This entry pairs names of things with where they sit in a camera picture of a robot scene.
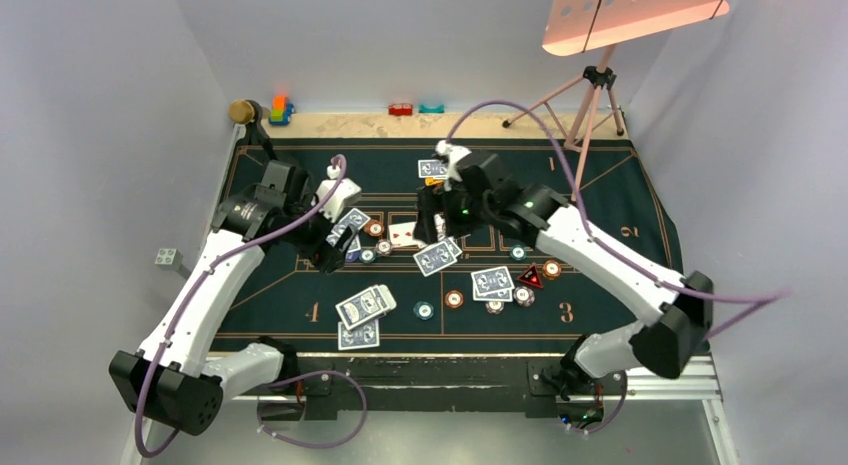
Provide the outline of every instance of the poker chip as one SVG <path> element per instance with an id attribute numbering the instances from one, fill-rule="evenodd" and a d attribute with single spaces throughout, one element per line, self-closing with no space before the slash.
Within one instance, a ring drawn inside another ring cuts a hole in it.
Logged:
<path id="1" fill-rule="evenodd" d="M 512 296 L 515 299 L 515 303 L 522 307 L 529 307 L 536 301 L 536 295 L 533 293 L 533 290 L 527 287 L 515 287 Z"/>
<path id="2" fill-rule="evenodd" d="M 445 295 L 445 305 L 450 308 L 459 308 L 465 302 L 459 290 L 451 290 Z"/>
<path id="3" fill-rule="evenodd" d="M 520 262 L 527 258 L 527 250 L 524 250 L 524 247 L 521 245 L 513 245 L 509 251 L 509 257 L 516 262 Z"/>
<path id="4" fill-rule="evenodd" d="M 412 311 L 415 312 L 415 316 L 421 320 L 430 320 L 436 314 L 436 310 L 427 302 L 416 303 L 415 308 L 413 308 Z"/>
<path id="5" fill-rule="evenodd" d="M 392 242 L 388 240 L 380 240 L 377 242 L 377 255 L 381 257 L 388 257 L 392 254 Z"/>
<path id="6" fill-rule="evenodd" d="M 377 220 L 369 220 L 368 223 L 365 224 L 365 233 L 377 238 L 383 234 L 383 224 Z"/>
<path id="7" fill-rule="evenodd" d="M 374 253 L 374 250 L 363 250 L 362 253 L 359 254 L 359 260 L 362 263 L 371 263 L 377 259 L 377 254 Z"/>
<path id="8" fill-rule="evenodd" d="M 542 274 L 549 280 L 559 277 L 560 273 L 562 273 L 562 268 L 559 266 L 559 262 L 555 260 L 548 260 L 542 267 Z"/>
<path id="9" fill-rule="evenodd" d="M 486 311 L 493 315 L 503 312 L 503 309 L 504 302 L 486 302 Z"/>

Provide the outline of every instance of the tripod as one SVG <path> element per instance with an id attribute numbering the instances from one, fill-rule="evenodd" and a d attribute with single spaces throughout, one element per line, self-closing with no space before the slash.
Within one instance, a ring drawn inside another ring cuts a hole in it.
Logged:
<path id="1" fill-rule="evenodd" d="M 615 118 L 616 133 L 618 133 L 619 137 L 624 135 L 624 120 L 621 117 L 621 110 L 619 110 L 618 102 L 615 99 L 615 92 L 612 90 L 612 85 L 615 83 L 616 76 L 613 74 L 612 69 L 608 66 L 610 59 L 612 59 L 612 54 L 615 51 L 615 46 L 616 44 L 612 44 L 604 48 L 604 55 L 601 57 L 601 61 L 598 63 L 598 66 L 586 67 L 582 75 L 574 77 L 571 81 L 554 90 L 549 95 L 546 95 L 544 98 L 533 104 L 533 106 L 529 107 L 530 110 L 535 110 L 539 108 L 539 106 L 544 105 L 545 108 L 548 109 L 548 113 L 550 113 L 551 117 L 553 117 L 554 123 L 556 123 L 560 132 L 562 132 L 562 136 L 565 137 L 565 144 L 563 147 L 566 150 L 580 153 L 580 160 L 577 163 L 577 173 L 574 176 L 575 184 L 578 189 L 580 188 L 580 181 L 583 177 L 583 169 L 586 166 L 589 142 L 592 139 L 592 128 L 595 126 L 595 114 L 598 111 L 598 101 L 601 98 L 601 90 L 603 90 L 604 87 L 607 89 L 610 105 L 612 105 L 612 114 L 613 118 Z M 566 133 L 565 128 L 554 113 L 554 109 L 551 108 L 551 105 L 548 102 L 562 92 L 577 85 L 584 79 L 589 80 L 589 88 L 586 90 L 586 95 L 583 97 L 583 103 L 580 105 L 580 110 L 577 111 L 577 116 L 574 118 L 574 124 L 571 125 L 571 130 Z M 527 113 L 522 112 L 510 117 L 508 120 L 504 120 L 504 128 L 509 127 L 524 115 L 527 115 Z M 577 146 L 575 144 L 577 131 L 580 130 L 580 126 L 583 124 L 584 119 L 586 119 L 586 135 L 583 137 L 583 143 L 581 143 L 580 146 Z M 571 200 L 576 200 L 573 190 L 571 192 Z"/>

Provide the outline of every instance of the robotic arm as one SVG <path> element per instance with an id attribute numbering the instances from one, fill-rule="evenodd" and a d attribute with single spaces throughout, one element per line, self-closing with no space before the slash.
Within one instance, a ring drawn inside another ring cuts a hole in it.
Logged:
<path id="1" fill-rule="evenodd" d="M 142 383 L 151 366 L 154 375 L 144 403 L 144 416 L 190 435 L 205 431 L 227 400 L 256 386 L 300 374 L 294 349 L 267 337 L 221 360 L 207 363 L 206 358 L 230 304 L 268 248 L 280 241 L 288 242 L 324 273 L 344 264 L 354 230 L 347 228 L 335 245 L 330 245 L 326 237 L 341 212 L 359 200 L 359 186 L 343 179 L 322 213 L 276 240 L 233 255 L 217 265 L 202 287 L 195 287 L 218 257 L 302 217 L 329 193 L 338 172 L 335 167 L 329 167 L 329 179 L 313 192 L 306 170 L 295 163 L 272 159 L 261 183 L 251 185 L 218 206 L 194 273 L 165 318 L 136 353 L 119 351 L 109 365 L 109 374 L 130 411 L 135 412 L 139 406 Z M 166 332 L 189 294 L 193 296 L 167 341 Z M 163 341 L 167 348 L 158 363 L 152 363 Z"/>
<path id="2" fill-rule="evenodd" d="M 574 266 L 637 318 L 616 330 L 581 337 L 560 361 L 559 373 L 542 377 L 545 382 L 567 399 L 569 394 L 591 394 L 596 380 L 613 371 L 644 366 L 661 377 L 680 376 L 712 325 L 712 302 L 660 287 L 592 237 L 661 280 L 712 292 L 709 278 L 698 272 L 684 277 L 653 263 L 592 224 L 590 234 L 577 207 L 544 185 L 519 186 L 496 154 L 472 153 L 442 141 L 435 156 L 448 165 L 448 179 L 419 189 L 415 238 L 436 241 L 437 213 L 444 214 L 448 236 L 491 225 L 505 237 Z"/>

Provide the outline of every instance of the gray floor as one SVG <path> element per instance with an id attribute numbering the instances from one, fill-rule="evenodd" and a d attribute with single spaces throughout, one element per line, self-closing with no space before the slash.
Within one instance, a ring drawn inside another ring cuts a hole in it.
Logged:
<path id="1" fill-rule="evenodd" d="M 614 403 L 606 405 L 611 409 Z M 206 433 L 178 437 L 151 463 L 718 464 L 698 401 L 626 403 L 614 424 L 588 438 L 566 434 L 556 420 L 527 420 L 520 414 L 371 413 L 358 437 L 331 450 L 301 449 L 257 434 L 254 410 L 251 403 L 230 403 Z M 325 441 L 346 434 L 357 419 L 345 412 L 338 422 L 283 427 L 290 436 Z M 159 443 L 152 438 L 151 445 Z"/>

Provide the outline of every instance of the poker table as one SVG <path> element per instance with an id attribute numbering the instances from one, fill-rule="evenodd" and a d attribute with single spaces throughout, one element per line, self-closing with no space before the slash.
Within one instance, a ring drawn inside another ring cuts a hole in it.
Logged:
<path id="1" fill-rule="evenodd" d="M 564 195 L 570 188 L 547 140 L 457 139 L 473 151 L 497 153 L 522 185 L 543 183 Z M 298 160 L 317 180 L 330 158 L 342 153 L 348 177 L 362 187 L 355 205 L 384 225 L 416 218 L 416 189 L 424 184 L 417 161 L 430 158 L 433 138 L 291 138 L 275 139 L 274 149 Z M 566 152 L 576 169 L 578 155 Z M 267 158 L 258 146 L 236 142 L 222 200 L 259 182 Z M 628 140 L 593 140 L 581 187 L 590 220 L 648 259 L 682 272 L 677 232 L 654 192 Z M 363 248 L 376 238 L 360 233 Z M 397 308 L 380 319 L 380 346 L 357 350 L 370 356 L 440 354 L 562 354 L 581 334 L 606 332 L 634 320 L 608 292 L 561 260 L 562 274 L 541 277 L 535 302 L 526 308 L 507 304 L 490 314 L 472 299 L 471 272 L 505 265 L 513 278 L 552 257 L 528 247 L 523 261 L 510 258 L 516 242 L 492 228 L 458 240 L 458 263 L 422 276 L 412 255 L 416 247 L 393 250 L 371 264 L 348 263 L 322 274 L 285 244 L 271 248 L 239 292 L 212 344 L 213 352 L 233 352 L 267 335 L 291 344 L 302 354 L 332 357 L 338 352 L 339 317 L 335 305 L 374 284 L 388 286 Z M 464 303 L 452 309 L 445 295 L 461 292 Z M 435 316 L 421 320 L 416 302 L 434 305 Z"/>

